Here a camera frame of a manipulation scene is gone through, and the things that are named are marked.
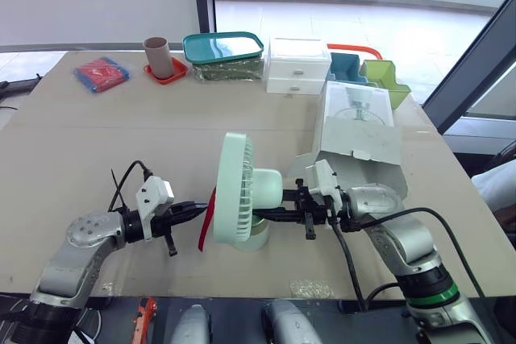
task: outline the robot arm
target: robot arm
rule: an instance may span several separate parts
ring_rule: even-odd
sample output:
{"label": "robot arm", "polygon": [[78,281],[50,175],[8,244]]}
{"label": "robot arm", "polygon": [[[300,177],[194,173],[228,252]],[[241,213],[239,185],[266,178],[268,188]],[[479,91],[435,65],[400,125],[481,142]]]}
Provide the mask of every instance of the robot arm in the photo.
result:
{"label": "robot arm", "polygon": [[95,285],[100,267],[126,243],[165,236],[169,254],[177,253],[171,226],[195,218],[205,204],[173,205],[170,184],[150,176],[136,195],[137,211],[94,212],[69,226],[66,239],[48,261],[6,343],[65,344]]}
{"label": "robot arm", "polygon": [[[368,184],[347,191],[341,225],[360,228],[403,210],[389,187]],[[420,342],[492,343],[467,297],[446,270],[430,231],[415,217],[403,217],[365,228],[385,265],[394,274],[410,314],[421,328]]]}
{"label": "robot arm", "polygon": [[313,224],[327,220],[339,222],[344,232],[365,230],[397,279],[420,328],[421,343],[493,343],[468,298],[459,292],[444,267],[430,231],[418,219],[407,214],[368,226],[403,210],[396,192],[384,185],[367,184],[344,193],[326,160],[306,169],[306,186],[301,179],[296,183],[295,194],[284,191],[284,201],[294,201],[296,210],[262,209],[253,213],[271,221],[303,223],[307,239],[315,238]]}

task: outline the table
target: table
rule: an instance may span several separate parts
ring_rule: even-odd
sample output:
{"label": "table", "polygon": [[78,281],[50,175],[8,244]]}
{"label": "table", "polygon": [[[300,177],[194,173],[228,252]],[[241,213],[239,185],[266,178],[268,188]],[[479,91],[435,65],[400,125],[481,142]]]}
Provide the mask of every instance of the table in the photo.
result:
{"label": "table", "polygon": [[[73,69],[104,55],[127,66],[131,79],[91,94]],[[30,292],[68,224],[108,206],[114,192],[110,168],[120,177],[141,159],[171,181],[176,201],[207,201],[227,131],[248,133],[255,165],[282,173],[310,150],[317,96],[270,94],[260,82],[198,82],[191,74],[163,86],[148,78],[144,65],[142,52],[69,52],[0,131],[0,291]],[[411,97],[394,117],[403,137],[405,206],[431,207],[449,221],[487,296],[516,294],[513,247],[442,137]],[[140,184],[135,175],[123,190],[131,208]],[[475,296],[440,224],[418,217],[461,291]],[[330,230],[318,226],[317,239],[306,241],[303,226],[272,224],[267,245],[253,253],[214,244],[210,232],[201,253],[202,218],[173,228],[179,251],[173,258],[161,239],[115,252],[94,295],[289,297],[299,296],[298,281],[309,280],[328,296],[355,298]],[[365,233],[346,238],[364,293],[393,280]],[[382,297],[402,295],[390,289]]]}

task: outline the teal plastic tray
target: teal plastic tray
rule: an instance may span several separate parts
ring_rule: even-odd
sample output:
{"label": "teal plastic tray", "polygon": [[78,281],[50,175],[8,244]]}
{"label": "teal plastic tray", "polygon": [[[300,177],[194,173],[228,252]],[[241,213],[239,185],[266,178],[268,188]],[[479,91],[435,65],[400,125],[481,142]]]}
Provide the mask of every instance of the teal plastic tray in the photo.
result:
{"label": "teal plastic tray", "polygon": [[188,35],[183,50],[192,64],[213,64],[260,56],[264,44],[251,32],[214,32]]}

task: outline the red coaster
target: red coaster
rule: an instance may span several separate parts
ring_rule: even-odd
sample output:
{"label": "red coaster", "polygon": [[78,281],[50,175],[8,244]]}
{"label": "red coaster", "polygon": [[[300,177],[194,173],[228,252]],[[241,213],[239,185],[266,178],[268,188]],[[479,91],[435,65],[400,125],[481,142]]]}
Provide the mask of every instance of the red coaster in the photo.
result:
{"label": "red coaster", "polygon": [[172,64],[174,66],[174,75],[171,76],[170,78],[165,78],[163,80],[160,79],[160,78],[156,78],[156,76],[154,74],[152,74],[152,70],[151,70],[151,67],[149,65],[146,65],[144,67],[144,71],[149,76],[151,76],[154,79],[154,81],[159,82],[162,85],[167,85],[170,82],[177,81],[178,79],[184,77],[186,75],[186,73],[188,72],[188,68],[180,60],[177,60],[174,57],[172,57],[171,61],[172,61]]}

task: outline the red tool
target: red tool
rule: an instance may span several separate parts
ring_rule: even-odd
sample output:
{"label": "red tool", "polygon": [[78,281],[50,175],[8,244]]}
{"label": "red tool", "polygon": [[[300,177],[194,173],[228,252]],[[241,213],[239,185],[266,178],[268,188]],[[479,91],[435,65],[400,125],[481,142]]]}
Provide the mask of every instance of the red tool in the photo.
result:
{"label": "red tool", "polygon": [[139,301],[131,344],[147,344],[148,326],[156,315],[157,309],[158,304],[152,297],[145,297]]}

